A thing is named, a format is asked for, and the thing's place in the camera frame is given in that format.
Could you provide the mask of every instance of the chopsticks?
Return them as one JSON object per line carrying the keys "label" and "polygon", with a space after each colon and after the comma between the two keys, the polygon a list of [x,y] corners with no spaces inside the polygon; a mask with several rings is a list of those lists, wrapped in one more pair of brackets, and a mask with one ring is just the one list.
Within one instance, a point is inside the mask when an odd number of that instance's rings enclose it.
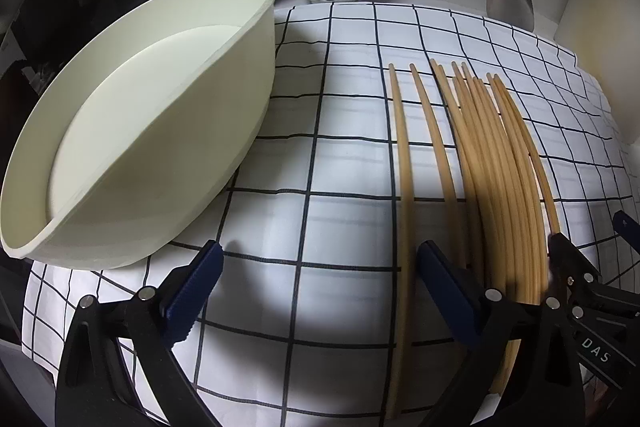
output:
{"label": "chopsticks", "polygon": [[447,152],[444,148],[444,142],[442,141],[442,135],[440,134],[440,128],[438,127],[433,107],[431,107],[427,91],[422,85],[420,74],[414,64],[409,64],[409,69],[414,78],[415,87],[418,91],[418,96],[420,97],[420,104],[422,105],[422,111],[424,113],[425,120],[427,121],[427,127],[429,128],[429,134],[431,136],[431,143],[433,144],[433,151],[436,156],[436,164],[438,165],[438,174],[440,176],[440,182],[442,183],[442,193],[447,211],[447,224],[449,225],[450,257],[458,266],[466,268],[468,260],[465,256],[462,236],[460,234],[461,227],[460,216],[458,215],[458,197],[456,196],[456,189],[453,184],[453,177],[451,176]]}
{"label": "chopsticks", "polygon": [[[497,74],[487,74],[490,90],[465,63],[452,62],[452,84],[444,68],[430,60],[449,113],[465,190],[468,245],[465,248],[449,158],[428,94],[414,64],[409,68],[429,129],[449,227],[449,258],[471,267],[478,281],[508,298],[540,303],[548,285],[545,228],[540,194],[552,233],[560,231],[546,172],[511,95]],[[400,221],[398,240],[398,309],[386,417],[399,414],[402,376],[408,364],[410,319],[415,276],[414,187],[409,142],[396,70],[389,65],[398,136]],[[510,342],[494,392],[509,379],[519,343]]]}
{"label": "chopsticks", "polygon": [[386,401],[386,418],[400,414],[400,392],[402,376],[406,372],[407,358],[411,348],[411,312],[415,287],[415,217],[414,179],[411,169],[409,138],[404,118],[404,108],[398,84],[398,76],[393,64],[389,64],[391,93],[394,100],[394,119],[398,140],[398,164],[400,169],[400,219],[398,234],[398,305],[396,312],[396,347],[391,363],[391,380]]}

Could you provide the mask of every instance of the blue gripper pad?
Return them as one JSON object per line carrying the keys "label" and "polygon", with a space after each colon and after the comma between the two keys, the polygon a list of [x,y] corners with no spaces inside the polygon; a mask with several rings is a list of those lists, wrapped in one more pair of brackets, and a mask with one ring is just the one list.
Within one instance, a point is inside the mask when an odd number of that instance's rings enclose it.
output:
{"label": "blue gripper pad", "polygon": [[209,241],[188,266],[190,273],[164,310],[162,339],[168,347],[187,338],[222,274],[223,264],[222,247],[215,241]]}
{"label": "blue gripper pad", "polygon": [[481,287],[467,270],[453,266],[433,241],[420,245],[416,261],[418,275],[453,338],[470,349],[476,347],[480,341],[478,294]]}

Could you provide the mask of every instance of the checkered tablecloth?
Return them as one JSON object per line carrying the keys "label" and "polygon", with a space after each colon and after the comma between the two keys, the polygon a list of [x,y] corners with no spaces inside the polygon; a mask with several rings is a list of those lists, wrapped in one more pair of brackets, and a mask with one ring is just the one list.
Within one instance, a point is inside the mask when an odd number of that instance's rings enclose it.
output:
{"label": "checkered tablecloth", "polygon": [[[447,114],[428,60],[498,73],[530,128],[562,231],[602,272],[637,291],[639,257],[611,217],[634,218],[632,175],[597,81],[555,43],[482,17],[390,4],[322,4],[276,12],[276,77],[264,124],[227,188],[174,241],[131,266],[101,272],[34,263],[23,350],[57,376],[78,300],[130,298],[187,264],[209,238],[225,268],[174,353],[228,426],[383,424],[394,349],[398,158],[388,64],[398,72],[411,142],[417,243],[447,250],[446,213],[430,135],[409,73],[434,106],[459,198]],[[456,367],[456,348],[417,284],[411,384],[401,418],[415,426]],[[148,413],[164,418],[122,341]]]}

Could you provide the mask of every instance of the metal screw head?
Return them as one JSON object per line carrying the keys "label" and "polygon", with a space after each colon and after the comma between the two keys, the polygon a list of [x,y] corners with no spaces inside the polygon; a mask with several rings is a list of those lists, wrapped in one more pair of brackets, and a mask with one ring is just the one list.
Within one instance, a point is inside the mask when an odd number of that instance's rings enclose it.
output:
{"label": "metal screw head", "polygon": [[145,286],[138,291],[138,298],[141,301],[148,301],[156,295],[156,289],[153,286]]}
{"label": "metal screw head", "polygon": [[493,302],[502,300],[502,294],[495,288],[489,288],[486,292],[484,292],[484,296]]}
{"label": "metal screw head", "polygon": [[545,302],[552,310],[557,310],[560,307],[560,301],[555,297],[547,297]]}
{"label": "metal screw head", "polygon": [[82,308],[82,309],[86,309],[89,306],[91,306],[94,303],[94,296],[93,295],[85,295],[84,297],[82,297],[80,299],[80,302],[78,302],[78,305]]}

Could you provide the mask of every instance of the bamboo chopstick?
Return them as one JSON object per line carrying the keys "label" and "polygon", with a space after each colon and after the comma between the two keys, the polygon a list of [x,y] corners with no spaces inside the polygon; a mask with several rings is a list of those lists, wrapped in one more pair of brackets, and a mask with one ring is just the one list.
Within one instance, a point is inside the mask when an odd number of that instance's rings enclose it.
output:
{"label": "bamboo chopstick", "polygon": [[415,281],[415,216],[414,180],[411,169],[409,139],[404,119],[404,108],[398,77],[393,64],[389,64],[391,92],[394,100],[394,119],[398,139],[398,163],[400,168],[400,219],[398,234],[398,308],[396,313],[396,348],[391,362],[391,380],[386,403],[386,418],[398,417],[401,410],[400,392],[402,376],[407,368],[411,348],[410,318]]}
{"label": "bamboo chopstick", "polygon": [[[481,214],[481,216],[485,216],[482,218],[482,222],[484,222],[484,220],[487,220],[488,222],[488,225],[484,227],[484,237],[488,246],[487,252],[494,251],[498,248],[498,240],[500,236],[498,234],[498,230],[495,228],[494,210],[490,201],[490,195],[486,191],[487,174],[484,171],[483,163],[480,161],[478,152],[476,151],[476,142],[466,127],[462,112],[458,107],[458,102],[453,98],[453,93],[449,87],[444,69],[433,59],[430,60],[430,65],[436,81],[440,86],[440,92],[442,93],[447,105],[447,110],[449,111],[450,117],[453,121],[456,142],[459,144],[457,149],[458,153],[461,154],[461,163],[462,165],[466,164],[468,166],[468,172],[476,190],[475,194],[480,210],[479,214]],[[494,272],[491,269],[487,269],[487,267],[492,268],[492,266],[486,256],[484,267],[485,283],[490,283],[488,277]]]}
{"label": "bamboo chopstick", "polygon": [[[529,228],[532,238],[532,267],[534,272],[534,287],[533,287],[533,304],[539,304],[542,296],[546,292],[548,286],[547,275],[547,262],[546,262],[546,242],[545,242],[545,226],[542,219],[542,207],[540,205],[540,197],[538,195],[538,185],[536,184],[536,178],[532,169],[532,161],[529,160],[529,150],[526,146],[526,138],[523,136],[523,130],[518,125],[518,116],[514,113],[514,107],[509,103],[511,100],[510,95],[505,90],[501,90],[497,85],[495,77],[490,79],[494,96],[500,107],[500,113],[505,121],[505,129],[509,136],[511,147],[516,157],[516,163],[518,171],[520,172],[520,179],[522,181],[522,188],[524,190],[524,198],[526,203],[526,209],[529,219]],[[546,180],[546,173],[542,171],[544,177],[540,182],[540,186],[548,182]],[[555,210],[555,205],[552,203],[552,209]]]}
{"label": "bamboo chopstick", "polygon": [[[463,70],[470,77],[466,64],[463,64]],[[519,302],[530,302],[532,299],[532,279],[533,273],[530,269],[530,241],[527,241],[529,225],[526,219],[526,210],[523,206],[524,195],[522,193],[522,184],[518,176],[513,158],[511,147],[507,143],[507,137],[495,110],[494,102],[487,92],[484,84],[476,77],[471,78],[472,86],[475,86],[476,93],[480,103],[484,105],[484,115],[489,122],[489,127],[494,134],[494,140],[497,145],[498,163],[502,170],[502,179],[504,181],[504,190],[506,197],[506,206],[509,212],[509,220],[511,221],[511,233],[513,234],[508,244],[513,245],[513,253],[511,258],[514,263],[513,279],[508,280],[506,288],[507,295]]]}
{"label": "bamboo chopstick", "polygon": [[495,246],[488,248],[486,256],[487,266],[490,268],[488,272],[490,275],[490,285],[504,291],[510,272],[502,256],[510,255],[513,249],[508,248],[504,241],[505,238],[511,237],[511,234],[503,233],[506,227],[510,227],[510,222],[507,223],[509,218],[508,212],[505,212],[504,209],[504,198],[501,195],[501,191],[497,190],[498,168],[495,163],[497,153],[492,152],[488,129],[485,128],[486,122],[482,122],[476,103],[457,65],[453,67],[453,70],[453,83],[456,88],[456,93],[458,94],[458,99],[460,100],[463,119],[465,120],[467,128],[470,130],[474,144],[478,146],[478,150],[483,151],[482,155],[478,155],[479,162],[476,165],[471,165],[471,168],[475,169],[479,174],[481,174],[482,171],[484,171],[485,174],[479,182],[481,187],[484,188],[488,198],[487,209],[481,211],[481,214],[483,214],[482,223],[485,230],[491,229],[495,237]]}
{"label": "bamboo chopstick", "polygon": [[444,142],[442,141],[440,128],[438,127],[438,122],[436,121],[436,116],[433,113],[433,107],[431,107],[431,102],[427,92],[422,85],[420,74],[414,64],[409,64],[409,69],[411,70],[415,88],[417,89],[418,96],[420,97],[422,111],[427,121],[427,127],[429,128],[431,143],[433,144],[433,151],[438,165],[438,173],[440,175],[440,183],[442,184],[442,193],[444,195],[444,203],[447,211],[447,228],[449,230],[449,248],[451,251],[450,258],[461,268],[466,268],[467,259],[465,257],[465,249],[463,247],[462,236],[460,234],[461,227],[460,216],[458,215],[458,197],[453,184],[453,177],[451,176],[447,152],[444,149]]}
{"label": "bamboo chopstick", "polygon": [[549,187],[549,181],[546,179],[545,168],[542,165],[542,161],[540,160],[540,155],[538,154],[538,150],[536,149],[536,145],[533,143],[533,139],[529,134],[529,129],[527,125],[524,123],[522,116],[520,115],[520,111],[516,107],[515,102],[511,98],[511,95],[507,92],[507,88],[504,87],[500,77],[497,74],[494,74],[494,81],[498,89],[500,89],[504,95],[504,99],[508,102],[509,107],[511,107],[511,114],[514,116],[515,120],[518,123],[518,127],[520,128],[520,134],[522,135],[525,145],[527,146],[527,150],[529,151],[529,156],[531,158],[531,163],[533,164],[534,171],[536,172],[536,177],[538,179],[538,184],[540,185],[540,191],[542,192],[542,198],[545,201],[545,210],[547,219],[549,221],[549,228],[551,229],[551,233],[560,232],[560,222],[558,221],[558,213],[556,212],[556,204],[554,203],[554,197],[551,194],[551,188]]}

